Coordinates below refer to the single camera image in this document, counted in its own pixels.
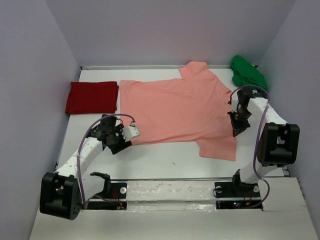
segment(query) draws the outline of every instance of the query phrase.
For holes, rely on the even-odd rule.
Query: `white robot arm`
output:
[[[124,127],[122,123],[116,126],[116,121],[114,116],[107,117],[89,131],[79,156],[82,173],[106,147],[116,154],[131,146],[130,140],[140,135],[135,122]],[[39,207],[41,213],[73,220],[78,216],[81,205],[85,204],[79,188],[81,184],[87,200],[96,194],[107,194],[110,191],[111,179],[106,173],[92,172],[86,179],[79,178],[78,155],[78,151],[75,151],[63,166],[43,176]]]
[[[230,102],[232,111],[228,112],[233,129],[233,136],[250,127],[248,118],[253,115],[262,132],[257,136],[255,156],[247,166],[239,169],[230,184],[216,182],[216,188],[222,188],[216,197],[221,198],[225,192],[229,196],[243,196],[250,191],[258,192],[258,181],[269,172],[293,164],[297,158],[300,129],[296,124],[287,123],[268,104],[264,92],[244,86],[237,92],[238,101]]]

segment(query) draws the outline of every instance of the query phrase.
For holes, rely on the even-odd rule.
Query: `light purple wall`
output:
[[[298,156],[290,173],[299,177],[320,236],[320,1],[297,0],[259,66],[272,106],[300,127]]]
[[[0,1],[0,33],[0,239],[27,240],[80,69],[44,0]]]
[[[80,66],[259,64],[294,0],[46,0]]]

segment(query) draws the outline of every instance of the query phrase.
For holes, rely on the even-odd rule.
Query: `red towel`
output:
[[[116,81],[71,82],[67,114],[113,114],[117,110]]]

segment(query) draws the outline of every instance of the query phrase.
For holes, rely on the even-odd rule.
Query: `cable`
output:
[[[115,194],[115,196],[116,196],[116,199],[117,199],[117,201],[118,201],[119,205],[120,205],[121,207],[123,207],[124,205],[123,205],[123,204],[122,204],[122,202],[119,200],[119,197],[118,197],[117,191],[116,191],[115,189],[113,189],[113,192],[114,192],[114,194]]]
[[[235,89],[235,90],[231,93],[231,95],[230,95],[230,100],[229,100],[229,101],[230,101],[230,102],[232,101],[232,95],[233,95],[236,91],[238,91],[239,89],[248,88],[248,87],[260,89],[260,90],[262,90],[263,92],[265,92],[265,93],[266,93],[266,96],[267,96],[266,106],[265,106],[265,109],[264,109],[264,111],[263,111],[263,114],[262,114],[262,117],[261,117],[261,120],[260,120],[260,124],[259,124],[259,127],[258,127],[258,132],[257,132],[257,135],[256,135],[255,147],[254,147],[254,154],[253,154],[253,171],[254,171],[255,175],[256,175],[260,180],[262,180],[262,181],[265,182],[265,184],[266,184],[266,186],[267,186],[267,191],[266,191],[266,194],[265,194],[264,198],[263,198],[259,203],[255,204],[255,205],[252,205],[252,206],[246,207],[246,208],[248,208],[248,209],[252,209],[252,208],[255,208],[255,207],[261,205],[261,204],[267,199],[267,197],[269,196],[269,193],[270,193],[270,185],[269,185],[269,183],[267,182],[267,180],[265,180],[263,177],[261,177],[261,176],[259,175],[259,173],[257,172],[257,168],[256,168],[257,151],[258,151],[258,143],[259,143],[259,138],[260,138],[260,132],[261,132],[261,128],[262,128],[264,119],[265,119],[265,117],[266,117],[268,108],[269,108],[269,105],[268,105],[268,104],[269,104],[270,98],[269,98],[268,92],[267,92],[264,88],[262,88],[262,87],[260,87],[260,86],[257,86],[257,85],[248,84],[248,85],[244,85],[244,86],[241,86],[241,87],[238,87],[237,89]]]
[[[118,207],[118,202],[117,202],[117,198],[116,198],[116,195],[115,195],[115,192],[114,192],[114,191],[112,191],[112,196],[113,196],[113,199],[114,199],[114,201],[115,201],[116,207]]]
[[[123,124],[123,123],[124,123],[124,121],[122,121],[122,119],[121,119],[121,118],[117,118],[117,120],[121,121],[121,124]]]
[[[86,140],[86,138],[87,138],[90,130],[91,130],[98,122],[100,122],[101,120],[107,119],[107,118],[110,118],[110,117],[113,117],[113,116],[125,116],[125,117],[129,117],[129,118],[132,119],[132,123],[135,123],[135,122],[136,122],[133,116],[130,116],[130,115],[124,114],[124,113],[114,113],[114,114],[109,114],[109,115],[106,115],[106,116],[103,116],[103,117],[99,118],[99,119],[96,120],[94,123],[92,123],[91,126],[88,128],[88,130],[85,132],[85,134],[84,134],[84,136],[83,136],[83,138],[82,138],[82,140],[81,140],[79,149],[78,149],[78,154],[77,154],[77,156],[76,156],[76,167],[77,167],[78,181],[79,181],[79,186],[80,186],[81,197],[82,197],[84,209],[87,209],[89,201],[86,201],[85,190],[84,190],[84,183],[83,183],[82,174],[81,174],[81,166],[80,166],[81,150],[82,150],[82,148],[83,148],[84,142],[85,142],[85,140]]]
[[[251,191],[249,191],[249,195],[250,195],[250,200],[245,204],[246,206],[249,206],[250,203],[252,202],[252,194],[251,194]]]
[[[247,194],[244,194],[244,199],[240,202],[240,206],[246,200],[246,198],[247,198]]]
[[[109,200],[105,199],[104,197],[99,196],[98,194],[96,194],[94,196],[97,197],[98,199],[101,199],[101,200],[103,200],[103,201],[105,201],[107,203],[110,203],[110,204],[116,204],[117,203],[116,201],[109,201]]]

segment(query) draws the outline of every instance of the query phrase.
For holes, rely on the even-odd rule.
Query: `purple cable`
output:
[[[106,116],[103,116],[101,118],[99,118],[98,120],[96,120],[94,123],[91,124],[91,126],[88,128],[88,130],[85,132],[82,140],[81,140],[81,143],[80,143],[80,146],[79,146],[79,149],[78,149],[78,154],[76,156],[76,167],[77,167],[77,173],[78,173],[78,180],[79,180],[79,186],[80,186],[80,191],[81,191],[81,196],[82,196],[82,201],[83,201],[83,207],[84,209],[87,209],[88,207],[88,201],[86,201],[86,196],[85,196],[85,190],[84,190],[84,184],[82,182],[82,174],[81,174],[81,167],[80,167],[80,153],[81,153],[81,150],[82,150],[82,147],[84,145],[84,142],[87,138],[87,135],[89,134],[89,131],[98,123],[100,122],[101,120],[103,119],[107,119],[107,118],[110,118],[110,117],[113,117],[113,116],[125,116],[125,117],[129,117],[132,119],[132,122],[136,122],[134,117],[133,116],[130,116],[128,114],[124,114],[124,113],[114,113],[114,114],[109,114],[109,115],[106,115]]]
[[[262,117],[261,117],[261,120],[260,120],[260,124],[259,124],[259,127],[258,127],[258,132],[257,132],[257,135],[256,135],[256,140],[255,140],[255,147],[254,147],[254,154],[253,154],[253,171],[255,173],[255,175],[260,179],[260,180],[263,180],[266,185],[267,185],[267,191],[266,191],[266,194],[264,196],[264,198],[257,204],[255,205],[252,205],[252,206],[247,206],[247,207],[244,207],[246,209],[252,209],[252,208],[255,208],[257,206],[259,206],[260,204],[262,204],[266,199],[267,197],[269,196],[269,193],[270,193],[270,185],[269,183],[267,182],[267,180],[265,180],[264,178],[262,178],[259,173],[257,172],[257,169],[256,169],[256,161],[257,161],[257,151],[258,151],[258,143],[259,143],[259,138],[260,138],[260,133],[261,133],[261,128],[262,128],[262,125],[263,125],[263,122],[264,122],[264,119],[266,117],[266,114],[267,114],[267,111],[268,111],[268,104],[269,104],[269,94],[268,92],[260,87],[260,86],[257,86],[257,85],[253,85],[253,84],[248,84],[248,85],[244,85],[244,86],[241,86],[241,87],[238,87],[236,90],[234,90],[231,95],[230,95],[230,101],[231,101],[231,98],[232,98],[232,95],[239,89],[242,89],[242,88],[246,88],[246,87],[250,87],[250,88],[257,88],[257,89],[260,89],[262,91],[264,91],[267,95],[267,102],[266,102],[266,107],[263,111],[263,114],[262,114]]]
[[[109,201],[109,200],[105,199],[104,197],[99,196],[98,194],[96,194],[94,196],[97,197],[98,199],[101,199],[101,200],[103,200],[103,201],[105,201],[107,203],[110,203],[110,204],[115,204],[116,203],[116,201]]]

